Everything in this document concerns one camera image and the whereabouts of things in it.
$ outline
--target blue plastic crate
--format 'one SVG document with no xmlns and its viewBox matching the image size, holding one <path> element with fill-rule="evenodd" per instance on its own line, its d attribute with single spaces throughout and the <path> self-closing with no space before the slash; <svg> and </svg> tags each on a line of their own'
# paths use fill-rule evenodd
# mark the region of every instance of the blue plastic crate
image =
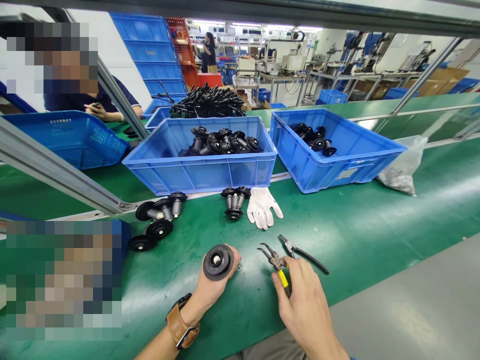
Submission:
<svg viewBox="0 0 480 360">
<path fill-rule="evenodd" d="M 129 146 L 103 122 L 83 111 L 3 117 L 79 170 L 117 164 Z"/>
<path fill-rule="evenodd" d="M 146 88 L 150 92 L 150 95 L 157 95 L 165 94 L 165 90 L 168 91 L 170 96 L 172 95 L 183 95 L 184 97 L 187 95 L 187 86 L 185 85 L 185 81 L 182 80 L 170 80 L 170 79 L 161 79 L 163 84 L 160 85 L 158 79 L 156 80 L 144 80 L 143 81 L 146 85 Z"/>
<path fill-rule="evenodd" d="M 178 157 L 192 145 L 191 129 L 229 128 L 255 137 L 263 152 Z M 221 191 L 227 187 L 267 187 L 277 157 L 267 129 L 258 116 L 166 118 L 122 163 L 156 196 Z"/>
<path fill-rule="evenodd" d="M 155 110 L 150 120 L 145 124 L 145 129 L 152 132 L 160 123 L 170 117 L 170 107 L 159 107 Z"/>
<path fill-rule="evenodd" d="M 153 62 L 153 63 L 138 63 L 136 68 L 143 80 L 148 79 L 170 79 L 182 80 L 184 75 L 182 69 L 177 62 Z"/>
<path fill-rule="evenodd" d="M 177 52 L 171 43 L 125 41 L 132 60 L 137 62 L 177 62 Z"/>
<path fill-rule="evenodd" d="M 322 90 L 320 91 L 319 99 L 325 102 L 325 104 L 341 104 L 347 102 L 348 94 L 338 90 Z"/>
<path fill-rule="evenodd" d="M 391 99 L 401 99 L 404 97 L 404 95 L 407 93 L 407 91 L 410 89 L 407 89 L 405 87 L 392 87 L 388 92 L 386 93 L 385 97 L 383 98 L 384 100 L 391 100 Z M 417 91 L 413 97 L 416 98 L 420 94 L 420 91 Z"/>
<path fill-rule="evenodd" d="M 284 104 L 282 104 L 281 102 L 271 103 L 270 106 L 271 106 L 272 109 L 283 109 L 283 108 L 287 108 L 287 106 L 284 105 Z"/>
<path fill-rule="evenodd" d="M 255 93 L 255 96 L 258 98 L 260 101 L 265 101 L 265 100 L 270 100 L 270 91 L 264 88 L 259 88 L 258 93 L 257 90 L 253 90 Z"/>
<path fill-rule="evenodd" d="M 176 103 L 182 101 L 185 96 L 183 95 L 180 95 L 180 96 L 172 96 L 171 97 Z M 172 107 L 172 104 L 167 101 L 167 100 L 164 100 L 164 99 L 157 99 L 157 98 L 154 98 L 151 100 L 151 103 L 150 105 L 148 105 L 148 107 L 145 109 L 145 111 L 143 112 L 142 116 L 145 118 L 145 119 L 150 119 L 150 117 L 154 114 L 154 112 L 158 109 L 158 108 L 171 108 Z"/>
<path fill-rule="evenodd" d="M 480 83 L 480 80 L 478 79 L 464 77 L 448 93 L 449 94 L 463 93 L 465 90 L 475 87 L 478 83 Z"/>
<path fill-rule="evenodd" d="M 172 41 L 169 25 L 163 17 L 119 13 L 110 16 L 124 41 Z"/>
<path fill-rule="evenodd" d="M 350 183 L 368 183 L 406 147 L 324 108 L 271 113 L 270 136 L 278 156 L 303 193 Z M 326 157 L 313 151 L 289 127 L 304 123 L 326 128 L 337 152 Z"/>
</svg>

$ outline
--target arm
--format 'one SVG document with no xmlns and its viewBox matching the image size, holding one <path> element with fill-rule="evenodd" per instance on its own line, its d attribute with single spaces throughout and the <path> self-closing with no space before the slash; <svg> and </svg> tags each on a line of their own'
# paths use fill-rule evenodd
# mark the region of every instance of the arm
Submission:
<svg viewBox="0 0 480 360">
<path fill-rule="evenodd" d="M 207 45 L 205 45 L 205 43 L 203 43 L 203 50 L 205 50 L 205 52 L 206 52 L 208 55 L 212 55 L 212 53 L 209 51 L 209 48 L 207 47 Z"/>
<path fill-rule="evenodd" d="M 220 295 L 225 290 L 227 281 L 237 270 L 239 261 L 242 259 L 237 249 L 231 247 L 233 252 L 233 266 L 228 276 L 220 281 L 209 280 L 203 271 L 203 261 L 200 267 L 200 276 L 198 284 L 190 300 L 180 310 L 180 316 L 183 321 L 193 326 L 200 321 L 208 309 L 217 302 Z M 135 358 L 136 360 L 173 360 L 180 353 L 176 348 L 175 341 L 170 335 L 169 329 L 164 327 L 160 333 L 141 351 Z"/>
<path fill-rule="evenodd" d="M 303 258 L 283 259 L 290 269 L 290 299 L 279 275 L 272 273 L 283 323 L 310 360 L 350 360 L 335 336 L 327 298 L 312 265 Z"/>
</svg>

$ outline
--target ceiling light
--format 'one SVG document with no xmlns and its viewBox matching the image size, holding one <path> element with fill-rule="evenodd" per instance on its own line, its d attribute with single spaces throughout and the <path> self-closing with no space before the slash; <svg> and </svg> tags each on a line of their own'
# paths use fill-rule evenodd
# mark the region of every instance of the ceiling light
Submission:
<svg viewBox="0 0 480 360">
<path fill-rule="evenodd" d="M 246 27 L 246 28 L 260 28 L 262 26 L 261 24 L 252 24 L 248 22 L 232 22 L 231 24 L 235 26 Z"/>
<path fill-rule="evenodd" d="M 299 26 L 298 30 L 302 30 L 303 32 L 309 32 L 309 33 L 316 33 L 319 31 L 322 31 L 324 28 L 323 27 L 313 27 L 313 26 Z"/>
</svg>

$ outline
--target wrist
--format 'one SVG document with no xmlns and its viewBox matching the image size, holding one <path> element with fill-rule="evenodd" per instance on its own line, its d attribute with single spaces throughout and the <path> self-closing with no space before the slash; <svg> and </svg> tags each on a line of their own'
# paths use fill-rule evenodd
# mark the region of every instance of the wrist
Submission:
<svg viewBox="0 0 480 360">
<path fill-rule="evenodd" d="M 187 326 L 193 327 L 200 321 L 209 308 L 209 306 L 205 306 L 199 301 L 194 292 L 190 300 L 188 300 L 180 310 L 180 315 Z"/>
</svg>

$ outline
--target gray floor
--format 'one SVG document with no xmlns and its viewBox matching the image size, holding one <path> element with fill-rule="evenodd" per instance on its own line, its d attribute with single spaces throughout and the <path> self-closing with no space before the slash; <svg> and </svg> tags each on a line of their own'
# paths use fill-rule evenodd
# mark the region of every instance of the gray floor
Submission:
<svg viewBox="0 0 480 360">
<path fill-rule="evenodd" d="M 480 234 L 330 308 L 358 360 L 480 359 Z"/>
</svg>

